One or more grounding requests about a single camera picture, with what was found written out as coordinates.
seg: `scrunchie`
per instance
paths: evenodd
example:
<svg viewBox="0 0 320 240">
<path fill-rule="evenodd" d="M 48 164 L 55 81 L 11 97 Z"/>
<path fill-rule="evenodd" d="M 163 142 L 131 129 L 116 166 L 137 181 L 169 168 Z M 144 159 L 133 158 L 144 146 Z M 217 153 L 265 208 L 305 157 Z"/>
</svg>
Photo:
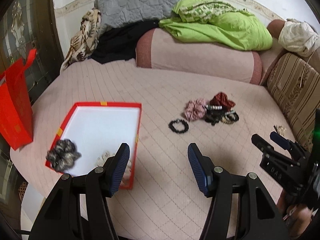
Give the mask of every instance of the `scrunchie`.
<svg viewBox="0 0 320 240">
<path fill-rule="evenodd" d="M 212 98 L 212 100 L 210 101 L 210 105 L 222 106 L 223 110 L 230 111 L 231 108 L 233 108 L 236 105 L 236 103 L 231 100 L 228 100 L 228 96 L 225 93 L 219 92 L 214 96 L 214 98 Z"/>
<path fill-rule="evenodd" d="M 198 98 L 197 100 L 190 100 L 187 103 L 184 115 L 188 121 L 195 121 L 205 116 L 205 99 Z"/>
</svg>

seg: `green blanket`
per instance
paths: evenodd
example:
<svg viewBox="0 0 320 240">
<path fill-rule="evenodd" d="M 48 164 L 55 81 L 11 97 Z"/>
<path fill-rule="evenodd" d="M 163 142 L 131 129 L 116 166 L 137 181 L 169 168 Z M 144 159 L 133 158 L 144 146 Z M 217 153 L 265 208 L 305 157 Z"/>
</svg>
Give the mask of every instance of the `green blanket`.
<svg viewBox="0 0 320 240">
<path fill-rule="evenodd" d="M 238 50 L 265 50 L 272 37 L 260 20 L 217 0 L 180 0 L 172 9 L 180 17 L 159 26 L 183 42 L 220 42 Z"/>
</svg>

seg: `quilted mattress pad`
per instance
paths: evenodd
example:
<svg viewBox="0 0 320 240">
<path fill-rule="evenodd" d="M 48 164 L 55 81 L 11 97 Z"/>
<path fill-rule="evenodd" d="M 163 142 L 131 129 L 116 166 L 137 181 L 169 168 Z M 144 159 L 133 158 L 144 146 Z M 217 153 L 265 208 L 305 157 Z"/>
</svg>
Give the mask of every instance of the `quilted mattress pad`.
<svg viewBox="0 0 320 240">
<path fill-rule="evenodd" d="M 238 122 L 212 126 L 198 120 L 190 122 L 189 131 L 184 134 L 169 129 L 168 123 L 181 117 L 190 99 L 211 100 L 220 91 L 236 103 Z M 72 64 L 44 91 L 32 106 L 33 143 L 10 152 L 18 171 L 44 197 L 60 177 L 44 165 L 46 152 L 62 120 L 77 101 L 142 103 L 133 189 L 119 190 L 108 199 L 113 224 L 120 236 L 199 239 L 211 200 L 199 191 L 188 163 L 187 147 L 192 142 L 215 165 L 239 175 L 253 171 L 275 201 L 280 195 L 281 187 L 259 167 L 261 153 L 251 143 L 254 133 L 269 142 L 273 125 L 287 127 L 286 137 L 294 140 L 266 88 L 193 73 L 137 68 L 134 60 L 101 65 L 89 59 Z M 229 236 L 236 225 L 236 196 L 233 200 Z M 84 195 L 81 195 L 81 213 L 87 217 Z"/>
</svg>

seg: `beige striped fabric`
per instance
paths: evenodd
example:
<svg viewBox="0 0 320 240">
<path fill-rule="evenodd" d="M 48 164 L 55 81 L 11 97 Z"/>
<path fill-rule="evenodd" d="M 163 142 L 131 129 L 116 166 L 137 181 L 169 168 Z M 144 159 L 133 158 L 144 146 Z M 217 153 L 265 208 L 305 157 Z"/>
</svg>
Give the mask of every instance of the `beige striped fabric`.
<svg viewBox="0 0 320 240">
<path fill-rule="evenodd" d="M 272 70 L 268 90 L 298 142 L 311 151 L 315 110 L 320 107 L 320 74 L 303 59 L 287 53 Z"/>
</svg>

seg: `orange paper bag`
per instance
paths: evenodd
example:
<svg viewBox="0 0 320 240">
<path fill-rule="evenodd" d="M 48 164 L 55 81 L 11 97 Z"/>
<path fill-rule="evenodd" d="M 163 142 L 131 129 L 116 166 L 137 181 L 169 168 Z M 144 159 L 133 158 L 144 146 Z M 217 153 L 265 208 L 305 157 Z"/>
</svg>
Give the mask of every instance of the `orange paper bag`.
<svg viewBox="0 0 320 240">
<path fill-rule="evenodd" d="M 32 109 L 24 72 L 35 57 L 36 49 L 32 49 L 25 65 L 20 58 L 0 75 L 0 133 L 14 150 L 33 141 Z"/>
</svg>

